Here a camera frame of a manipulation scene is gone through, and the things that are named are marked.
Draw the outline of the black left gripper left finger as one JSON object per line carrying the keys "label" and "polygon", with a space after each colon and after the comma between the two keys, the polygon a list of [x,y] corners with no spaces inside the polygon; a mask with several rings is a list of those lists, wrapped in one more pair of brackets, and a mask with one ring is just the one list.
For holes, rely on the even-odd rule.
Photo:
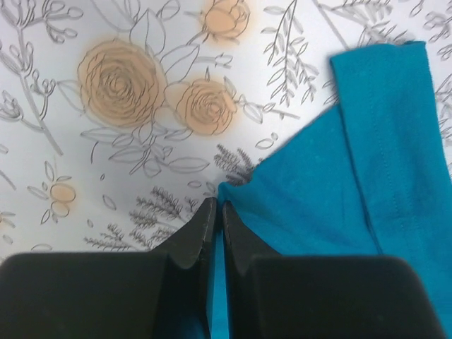
{"label": "black left gripper left finger", "polygon": [[147,252],[17,254],[1,264],[2,338],[209,338],[217,201]]}

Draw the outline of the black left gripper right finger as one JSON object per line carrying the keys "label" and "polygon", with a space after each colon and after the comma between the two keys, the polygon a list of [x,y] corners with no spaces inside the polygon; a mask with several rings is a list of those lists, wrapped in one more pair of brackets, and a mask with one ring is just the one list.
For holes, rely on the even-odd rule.
{"label": "black left gripper right finger", "polygon": [[222,209],[231,338],[444,338],[414,270],[393,256],[287,256]]}

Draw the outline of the teal blue t shirt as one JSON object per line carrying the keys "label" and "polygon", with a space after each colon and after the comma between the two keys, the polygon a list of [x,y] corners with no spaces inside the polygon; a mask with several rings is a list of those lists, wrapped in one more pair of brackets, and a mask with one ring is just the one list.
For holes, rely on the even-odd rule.
{"label": "teal blue t shirt", "polygon": [[375,44],[331,66],[338,103],[218,200],[282,254],[406,260],[450,333],[451,178],[426,44]]}

